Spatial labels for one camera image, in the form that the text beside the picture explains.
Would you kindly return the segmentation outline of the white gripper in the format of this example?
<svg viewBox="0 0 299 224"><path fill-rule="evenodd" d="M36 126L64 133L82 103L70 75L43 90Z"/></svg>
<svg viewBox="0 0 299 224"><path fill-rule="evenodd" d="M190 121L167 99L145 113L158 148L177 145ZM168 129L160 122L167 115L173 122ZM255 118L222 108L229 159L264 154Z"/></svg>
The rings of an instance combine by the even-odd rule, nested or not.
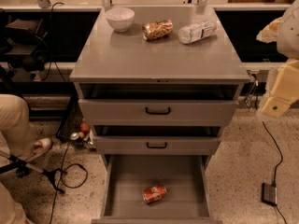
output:
<svg viewBox="0 0 299 224"><path fill-rule="evenodd" d="M256 39L264 43L276 42L282 18L274 19L257 35ZM270 93L266 93L256 111L261 121L277 119L283 116L291 105L299 99L299 61L289 59L278 69L275 84Z"/></svg>

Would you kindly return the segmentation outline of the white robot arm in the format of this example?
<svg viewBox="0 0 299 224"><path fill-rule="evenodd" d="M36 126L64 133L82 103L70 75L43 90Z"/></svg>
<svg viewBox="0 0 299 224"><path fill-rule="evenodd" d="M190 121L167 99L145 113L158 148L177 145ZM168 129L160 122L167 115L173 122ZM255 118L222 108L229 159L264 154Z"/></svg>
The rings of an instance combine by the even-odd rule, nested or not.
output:
<svg viewBox="0 0 299 224"><path fill-rule="evenodd" d="M284 14L271 21L256 36L264 43L277 43L277 50L287 62L269 71L266 92L257 110L258 119L281 117L299 99L299 0Z"/></svg>

